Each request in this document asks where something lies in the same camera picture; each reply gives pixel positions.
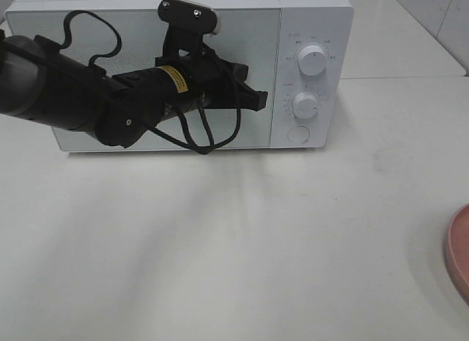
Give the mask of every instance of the microwave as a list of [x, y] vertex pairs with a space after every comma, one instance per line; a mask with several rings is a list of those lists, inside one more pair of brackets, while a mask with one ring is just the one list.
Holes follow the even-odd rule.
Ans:
[[[213, 8], [221, 22], [204, 42], [229, 61], [248, 65], [246, 83], [268, 92], [266, 107], [243, 110], [236, 139], [224, 149], [323, 147], [336, 102], [353, 8], [349, 0], [189, 0]], [[167, 24], [158, 17], [161, 0], [16, 0], [5, 12], [13, 34], [36, 34], [62, 41], [62, 21], [73, 10], [97, 13], [122, 37], [122, 50], [100, 66], [109, 74], [152, 67], [162, 54]], [[86, 16], [72, 24], [73, 44], [64, 55], [81, 63], [109, 51], [115, 38], [105, 25]], [[194, 140], [205, 142], [197, 113], [187, 114]], [[225, 139], [235, 126], [233, 110], [207, 110], [213, 136]], [[182, 139], [180, 124], [158, 125]], [[86, 133], [53, 128], [67, 152], [176, 150], [178, 146], [146, 132], [128, 149], [108, 147]]]

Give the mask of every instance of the white countertop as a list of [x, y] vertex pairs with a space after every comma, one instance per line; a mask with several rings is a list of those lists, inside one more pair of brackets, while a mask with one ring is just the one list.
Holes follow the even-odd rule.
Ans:
[[0, 117], [2, 340], [461, 340], [469, 78], [343, 80], [323, 150], [68, 155]]
[[466, 74], [396, 0], [350, 1], [355, 17], [342, 78]]

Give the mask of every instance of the warning sticker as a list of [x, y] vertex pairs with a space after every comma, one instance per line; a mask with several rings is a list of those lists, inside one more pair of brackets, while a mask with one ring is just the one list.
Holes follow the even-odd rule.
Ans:
[[188, 84], [185, 82], [184, 77], [181, 75], [181, 72], [176, 70], [172, 66], [164, 65], [158, 66], [157, 68], [163, 70], [164, 72], [168, 73], [169, 77], [173, 80], [174, 84], [176, 85], [176, 89], [178, 93], [184, 93], [189, 90]]

